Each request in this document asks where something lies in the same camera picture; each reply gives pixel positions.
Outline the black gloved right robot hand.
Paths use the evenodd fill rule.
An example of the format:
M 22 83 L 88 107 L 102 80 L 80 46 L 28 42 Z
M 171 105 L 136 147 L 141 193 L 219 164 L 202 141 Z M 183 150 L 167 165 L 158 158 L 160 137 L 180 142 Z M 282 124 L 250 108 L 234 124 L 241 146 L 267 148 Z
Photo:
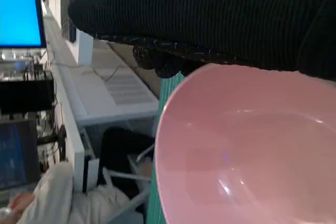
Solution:
M 215 63 L 335 80 L 335 0 L 75 0 L 68 15 L 160 78 Z

